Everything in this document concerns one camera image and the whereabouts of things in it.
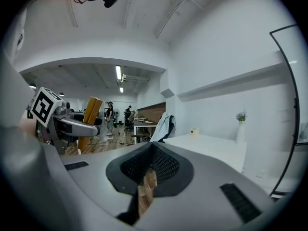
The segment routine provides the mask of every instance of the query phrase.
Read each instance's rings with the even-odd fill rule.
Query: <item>ceiling light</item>
[[[122,76],[121,76],[121,67],[120,66],[116,66],[115,69],[116,69],[117,79],[121,79],[122,78]]]
[[[29,87],[31,87],[32,89],[36,89],[36,88],[37,88],[36,84],[34,84],[34,83],[31,83],[31,84],[29,85]]]

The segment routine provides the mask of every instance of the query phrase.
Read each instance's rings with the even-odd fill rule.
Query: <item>white table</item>
[[[148,124],[146,122],[134,121],[134,135],[137,135],[137,128],[153,128],[157,127],[157,123],[153,122]]]
[[[164,142],[189,151],[214,157],[228,164],[238,172],[242,172],[247,148],[246,142],[239,145],[232,140],[201,134],[186,134],[164,139]]]

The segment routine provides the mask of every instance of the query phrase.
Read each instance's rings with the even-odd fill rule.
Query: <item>table leg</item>
[[[134,126],[134,135],[137,135],[137,127]]]

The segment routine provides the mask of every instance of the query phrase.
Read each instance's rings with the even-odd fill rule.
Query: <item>wooden floor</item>
[[[91,138],[88,146],[82,154],[94,154],[134,144],[134,138],[131,136],[133,131],[126,130],[122,125],[118,125],[112,132],[112,140],[108,140],[106,135],[99,135]],[[68,146],[65,156],[78,155],[77,143]],[[138,186],[138,211],[141,217],[153,202],[153,190],[157,186],[156,174],[154,171],[148,171],[143,179],[143,185]]]

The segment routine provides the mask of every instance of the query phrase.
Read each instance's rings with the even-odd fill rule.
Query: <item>black cloth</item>
[[[111,107],[111,108],[109,108],[109,109],[107,110],[107,118],[109,118],[110,112],[112,112],[112,113],[111,113],[111,115],[112,115],[113,112],[114,112],[113,107]]]

